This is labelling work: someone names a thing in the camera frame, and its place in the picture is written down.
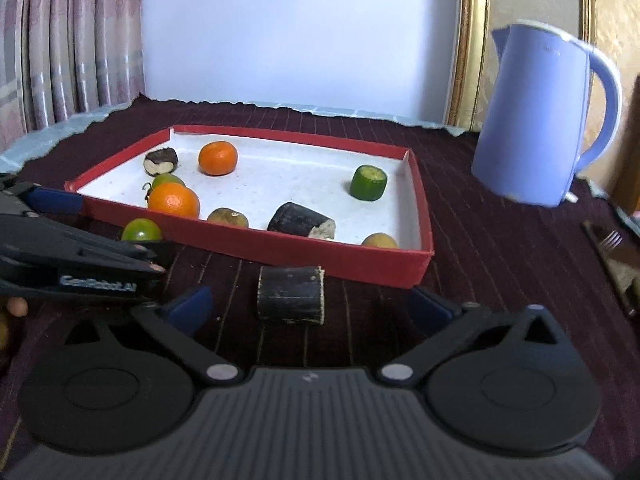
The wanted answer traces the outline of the black sugarcane segment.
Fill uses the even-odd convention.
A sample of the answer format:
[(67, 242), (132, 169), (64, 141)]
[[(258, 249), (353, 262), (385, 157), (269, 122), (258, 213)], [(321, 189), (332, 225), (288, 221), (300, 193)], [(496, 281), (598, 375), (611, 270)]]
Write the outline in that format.
[(261, 318), (287, 323), (324, 324), (326, 293), (321, 266), (263, 266), (257, 285)]

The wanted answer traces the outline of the green cucumber piece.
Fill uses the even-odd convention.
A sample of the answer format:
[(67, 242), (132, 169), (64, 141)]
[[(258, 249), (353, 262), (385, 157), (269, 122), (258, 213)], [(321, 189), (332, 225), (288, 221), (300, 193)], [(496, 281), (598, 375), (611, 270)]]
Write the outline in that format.
[(386, 189), (387, 174), (380, 168), (371, 165), (359, 166), (352, 176), (349, 194), (357, 200), (375, 202)]

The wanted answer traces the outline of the green tomato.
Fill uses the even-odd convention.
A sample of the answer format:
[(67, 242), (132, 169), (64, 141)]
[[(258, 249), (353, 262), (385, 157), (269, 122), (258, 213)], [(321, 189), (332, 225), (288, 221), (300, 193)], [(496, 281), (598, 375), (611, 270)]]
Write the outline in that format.
[(163, 239), (163, 233), (153, 220), (137, 218), (124, 226), (120, 239), (127, 242), (159, 242)]

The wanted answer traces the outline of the dark maroon striped cloth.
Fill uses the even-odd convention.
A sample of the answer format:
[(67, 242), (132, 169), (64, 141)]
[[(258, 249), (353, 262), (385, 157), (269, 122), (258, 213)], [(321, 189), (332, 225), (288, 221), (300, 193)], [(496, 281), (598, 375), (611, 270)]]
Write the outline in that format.
[[(542, 304), (597, 378), (602, 410), (588, 451), (624, 478), (639, 474), (639, 346), (582, 225), (523, 235), (433, 236), (424, 284), (454, 301), (499, 310)], [(322, 326), (265, 326), (255, 314), (256, 262), (178, 246), (166, 288), (175, 296), (206, 284), (215, 314), (196, 338), (242, 367), (377, 367), (420, 339), (399, 289), (326, 281)]]

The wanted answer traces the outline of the green fruit behind mandarin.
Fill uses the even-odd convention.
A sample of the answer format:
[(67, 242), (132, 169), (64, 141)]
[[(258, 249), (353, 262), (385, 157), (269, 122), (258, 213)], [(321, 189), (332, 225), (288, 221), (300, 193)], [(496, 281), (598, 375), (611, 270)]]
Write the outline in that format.
[(178, 185), (184, 186), (183, 180), (181, 180), (174, 174), (159, 174), (153, 179), (151, 188), (152, 190), (154, 190), (154, 188), (157, 188), (159, 185), (162, 185), (164, 183), (177, 183)]

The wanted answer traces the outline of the brown round fruit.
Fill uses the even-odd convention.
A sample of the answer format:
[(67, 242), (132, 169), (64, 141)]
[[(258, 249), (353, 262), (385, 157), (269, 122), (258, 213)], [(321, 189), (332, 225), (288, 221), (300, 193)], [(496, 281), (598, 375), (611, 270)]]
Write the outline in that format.
[(238, 226), (239, 228), (247, 228), (248, 220), (239, 211), (231, 208), (220, 207), (213, 210), (207, 217), (210, 223), (224, 224), (225, 226)]

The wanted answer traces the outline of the orange mandarin near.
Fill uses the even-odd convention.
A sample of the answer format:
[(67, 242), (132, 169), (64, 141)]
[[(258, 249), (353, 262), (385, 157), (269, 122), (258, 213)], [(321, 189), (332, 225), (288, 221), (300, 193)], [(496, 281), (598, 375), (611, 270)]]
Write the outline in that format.
[(152, 189), (148, 208), (163, 214), (197, 219), (200, 216), (201, 204), (198, 196), (190, 188), (179, 183), (167, 182)]

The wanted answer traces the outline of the orange mandarin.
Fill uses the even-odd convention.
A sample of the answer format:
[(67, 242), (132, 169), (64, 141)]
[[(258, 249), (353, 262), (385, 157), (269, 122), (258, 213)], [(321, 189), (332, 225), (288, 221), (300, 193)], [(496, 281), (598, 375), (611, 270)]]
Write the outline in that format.
[(179, 183), (167, 182), (152, 189), (148, 208), (163, 214), (197, 219), (200, 216), (201, 204), (198, 196), (190, 188)]
[(230, 142), (210, 142), (198, 153), (198, 168), (208, 176), (221, 177), (235, 170), (238, 158), (238, 151)]

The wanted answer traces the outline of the red white shallow box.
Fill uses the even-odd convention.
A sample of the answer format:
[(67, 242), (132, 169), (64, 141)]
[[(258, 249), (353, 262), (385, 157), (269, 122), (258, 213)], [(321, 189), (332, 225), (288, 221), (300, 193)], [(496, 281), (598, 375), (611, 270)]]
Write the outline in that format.
[[(198, 153), (227, 141), (238, 151), (231, 174), (212, 177), (198, 168)], [(178, 177), (200, 200), (201, 217), (150, 211), (143, 169), (146, 153), (173, 148)], [(371, 165), (387, 174), (375, 202), (349, 194), (355, 170)], [(322, 266), (336, 278), (410, 288), (420, 284), (434, 256), (430, 214), (416, 155), (404, 146), (291, 131), (174, 125), (146, 136), (66, 182), (84, 198), (88, 216), (115, 226), (138, 217), (155, 221), (177, 243), (275, 266)], [(335, 221), (333, 240), (270, 232), (268, 222), (292, 202)], [(239, 211), (247, 228), (210, 223), (220, 207)], [(397, 249), (362, 246), (373, 233), (392, 236)]]

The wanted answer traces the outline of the dark sugarcane piece with pulp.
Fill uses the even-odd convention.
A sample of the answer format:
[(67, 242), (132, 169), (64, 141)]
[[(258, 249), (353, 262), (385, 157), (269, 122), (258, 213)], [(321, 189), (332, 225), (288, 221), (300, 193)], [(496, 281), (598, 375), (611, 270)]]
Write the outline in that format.
[(284, 234), (333, 240), (336, 224), (333, 219), (305, 206), (287, 202), (270, 219), (267, 230)]

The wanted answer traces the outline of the pink patterned curtain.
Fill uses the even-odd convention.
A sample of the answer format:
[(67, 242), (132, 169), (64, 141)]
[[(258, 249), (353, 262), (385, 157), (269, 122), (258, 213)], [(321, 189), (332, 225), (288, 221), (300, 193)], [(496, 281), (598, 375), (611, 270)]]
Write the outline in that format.
[(1, 145), (144, 91), (141, 0), (1, 0)]

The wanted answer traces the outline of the orange mandarin far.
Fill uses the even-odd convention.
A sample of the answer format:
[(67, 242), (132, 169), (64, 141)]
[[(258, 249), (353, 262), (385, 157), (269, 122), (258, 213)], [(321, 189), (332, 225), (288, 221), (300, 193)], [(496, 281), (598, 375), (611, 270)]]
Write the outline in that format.
[(198, 168), (208, 176), (221, 177), (235, 170), (238, 158), (238, 151), (230, 142), (210, 142), (198, 153)]

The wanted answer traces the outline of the olive patterned cloth strip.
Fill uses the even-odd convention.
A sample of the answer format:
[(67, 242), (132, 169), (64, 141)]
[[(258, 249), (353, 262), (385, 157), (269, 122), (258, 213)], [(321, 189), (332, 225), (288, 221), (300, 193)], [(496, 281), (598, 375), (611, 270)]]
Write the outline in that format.
[(582, 222), (588, 240), (602, 263), (627, 318), (639, 317), (639, 248), (619, 230)]

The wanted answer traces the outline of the blue electric kettle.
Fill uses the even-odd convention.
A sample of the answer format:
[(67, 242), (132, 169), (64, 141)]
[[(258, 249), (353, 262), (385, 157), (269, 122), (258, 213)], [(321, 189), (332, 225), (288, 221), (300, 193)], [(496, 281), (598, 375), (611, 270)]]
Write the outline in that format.
[[(471, 172), (491, 192), (556, 207), (578, 172), (615, 139), (622, 118), (620, 70), (600, 49), (557, 27), (518, 20), (491, 33), (499, 69)], [(582, 148), (590, 81), (605, 94), (601, 130)]]

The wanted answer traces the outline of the gold picture frame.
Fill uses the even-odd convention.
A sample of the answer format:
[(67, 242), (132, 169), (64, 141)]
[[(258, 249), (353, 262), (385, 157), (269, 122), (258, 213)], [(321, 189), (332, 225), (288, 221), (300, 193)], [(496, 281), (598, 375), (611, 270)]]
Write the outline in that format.
[(489, 29), (516, 18), (548, 22), (593, 44), (597, 37), (596, 0), (456, 0), (448, 101), (444, 124), (454, 134), (480, 125), (497, 73), (488, 47)]

